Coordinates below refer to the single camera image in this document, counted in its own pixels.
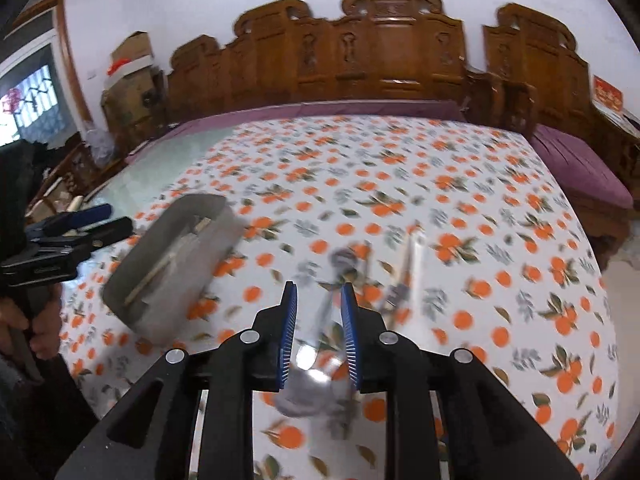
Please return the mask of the person's left hand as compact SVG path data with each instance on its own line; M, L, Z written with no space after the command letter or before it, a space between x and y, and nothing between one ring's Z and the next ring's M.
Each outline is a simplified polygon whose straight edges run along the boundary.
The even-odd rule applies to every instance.
M53 359L60 350L60 333L62 330L62 285L49 286L49 298L42 310L31 321L9 298L1 299L1 353L5 356L14 355L10 328L16 330L32 330L29 347L40 360Z

